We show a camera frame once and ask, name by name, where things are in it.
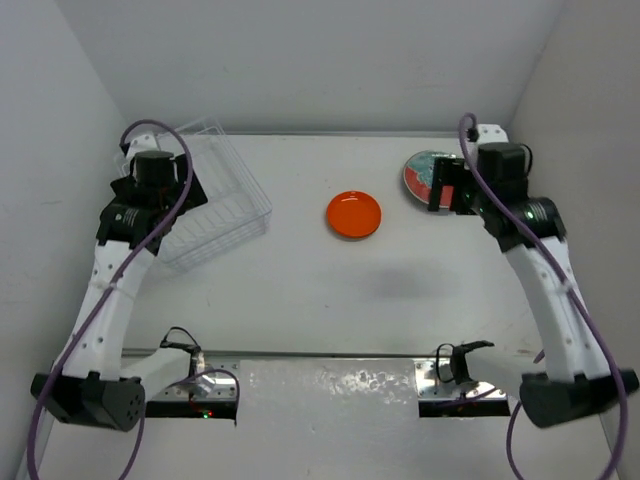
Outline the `teal red patterned plate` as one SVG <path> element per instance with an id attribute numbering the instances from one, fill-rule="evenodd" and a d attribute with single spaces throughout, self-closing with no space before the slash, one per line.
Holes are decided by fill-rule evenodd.
<path id="1" fill-rule="evenodd" d="M 440 157 L 456 159 L 452 153 L 423 150 L 412 155 L 403 167 L 402 178 L 407 190 L 423 204 L 429 203 L 435 160 Z"/>

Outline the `orange plate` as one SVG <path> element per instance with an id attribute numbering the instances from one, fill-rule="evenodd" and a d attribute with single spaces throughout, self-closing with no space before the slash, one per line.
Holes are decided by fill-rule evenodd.
<path id="1" fill-rule="evenodd" d="M 366 192 L 345 191 L 327 205 L 326 220 L 334 233 L 348 239 L 363 239 L 378 230 L 382 209 Z"/>

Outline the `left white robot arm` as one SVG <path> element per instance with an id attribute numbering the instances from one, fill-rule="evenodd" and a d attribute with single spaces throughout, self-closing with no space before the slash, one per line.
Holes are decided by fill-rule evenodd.
<path id="1" fill-rule="evenodd" d="M 35 374 L 30 392 L 61 423 L 128 432 L 146 401 L 146 374 L 123 373 L 120 360 L 136 296 L 177 217 L 206 199 L 190 156 L 166 151 L 136 153 L 111 188 L 71 353 L 58 357 L 59 374 Z"/>

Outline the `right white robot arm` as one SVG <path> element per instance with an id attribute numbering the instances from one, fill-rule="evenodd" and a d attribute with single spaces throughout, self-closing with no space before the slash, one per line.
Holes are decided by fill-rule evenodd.
<path id="1" fill-rule="evenodd" d="M 451 211 L 477 214 L 525 292 L 544 351 L 544 365 L 500 353 L 477 340 L 453 347 L 443 383 L 486 381 L 514 395 L 529 420 L 549 428 L 606 412 L 635 393 L 634 370 L 616 381 L 575 303 L 580 292 L 572 273 L 566 228 L 554 202 L 528 194 L 530 150 L 516 143 L 478 147 L 474 166 L 461 158 L 434 160 L 428 208 L 436 211 L 444 188 L 453 189 Z"/>

